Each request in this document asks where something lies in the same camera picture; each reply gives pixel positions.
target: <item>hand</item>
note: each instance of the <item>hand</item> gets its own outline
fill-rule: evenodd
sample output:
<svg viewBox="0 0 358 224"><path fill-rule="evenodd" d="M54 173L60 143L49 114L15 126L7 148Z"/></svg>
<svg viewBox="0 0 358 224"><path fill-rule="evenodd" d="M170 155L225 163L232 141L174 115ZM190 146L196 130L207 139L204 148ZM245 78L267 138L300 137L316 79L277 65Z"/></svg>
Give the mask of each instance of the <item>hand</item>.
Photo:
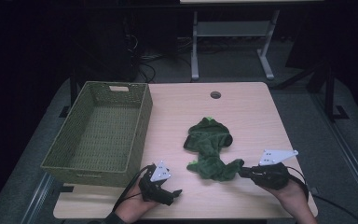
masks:
<svg viewBox="0 0 358 224"><path fill-rule="evenodd" d="M317 223L316 218L310 211L304 191L295 181L289 179L287 186L279 190L261 188L274 195L281 203L281 206L297 220L298 224Z"/></svg>
<svg viewBox="0 0 358 224"><path fill-rule="evenodd" d="M144 202L141 190L139 189L139 180L140 179L138 179L136 184L127 193L126 198L130 198L124 200L115 211L116 215L125 223L137 221L147 211L159 205L159 203L156 202Z"/></svg>

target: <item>crumpled green towel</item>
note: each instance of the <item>crumpled green towel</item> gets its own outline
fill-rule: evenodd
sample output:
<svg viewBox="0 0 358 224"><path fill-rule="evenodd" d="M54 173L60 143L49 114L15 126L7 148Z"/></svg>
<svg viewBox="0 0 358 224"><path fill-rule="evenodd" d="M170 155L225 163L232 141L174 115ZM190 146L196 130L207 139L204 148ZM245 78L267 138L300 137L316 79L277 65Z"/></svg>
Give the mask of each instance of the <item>crumpled green towel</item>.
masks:
<svg viewBox="0 0 358 224"><path fill-rule="evenodd" d="M213 118L203 118L200 123L188 130L184 148L198 152L198 161L192 161L187 170L198 173L203 179L227 181L235 177L244 161L236 159L229 164L220 160L222 147L232 144L232 136L223 124Z"/></svg>

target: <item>green basket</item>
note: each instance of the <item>green basket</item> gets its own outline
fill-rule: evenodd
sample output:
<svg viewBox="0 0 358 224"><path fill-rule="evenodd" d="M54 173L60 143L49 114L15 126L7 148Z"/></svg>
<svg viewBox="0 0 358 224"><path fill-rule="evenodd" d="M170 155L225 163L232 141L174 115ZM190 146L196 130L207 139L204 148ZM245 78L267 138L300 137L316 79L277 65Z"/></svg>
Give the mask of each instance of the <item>green basket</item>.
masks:
<svg viewBox="0 0 358 224"><path fill-rule="evenodd" d="M126 187L140 170L152 106L147 84L86 82L42 169L65 183Z"/></svg>

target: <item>basket handle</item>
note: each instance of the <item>basket handle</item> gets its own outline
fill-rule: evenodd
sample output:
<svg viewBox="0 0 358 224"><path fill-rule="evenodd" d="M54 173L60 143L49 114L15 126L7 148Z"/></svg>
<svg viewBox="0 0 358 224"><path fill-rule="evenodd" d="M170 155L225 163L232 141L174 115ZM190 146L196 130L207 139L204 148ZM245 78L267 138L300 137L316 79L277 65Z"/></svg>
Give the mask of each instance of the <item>basket handle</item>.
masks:
<svg viewBox="0 0 358 224"><path fill-rule="evenodd" d="M130 91L127 86L109 86L110 91Z"/></svg>

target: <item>wooden table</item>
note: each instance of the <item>wooden table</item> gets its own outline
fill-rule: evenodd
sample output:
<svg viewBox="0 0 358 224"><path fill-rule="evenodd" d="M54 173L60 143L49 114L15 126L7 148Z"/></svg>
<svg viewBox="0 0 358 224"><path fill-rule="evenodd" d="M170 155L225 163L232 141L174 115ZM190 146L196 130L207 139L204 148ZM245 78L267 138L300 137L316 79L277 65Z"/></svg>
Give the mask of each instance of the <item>wooden table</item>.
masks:
<svg viewBox="0 0 358 224"><path fill-rule="evenodd" d="M203 180L186 169L197 154L183 148L188 129L203 117L213 117L228 127L234 142L222 150L222 161L244 159L255 166L264 149L292 149L280 116L264 83L151 84L153 110L142 167L163 160L172 177L162 187L182 189L171 206L159 205L144 218L278 218L290 217L279 202L238 175L228 182ZM221 97L211 97L219 91ZM284 162L301 171L296 158ZM75 186L62 192L54 209L56 218L103 218L113 208L123 189ZM317 215L314 200L310 208Z"/></svg>

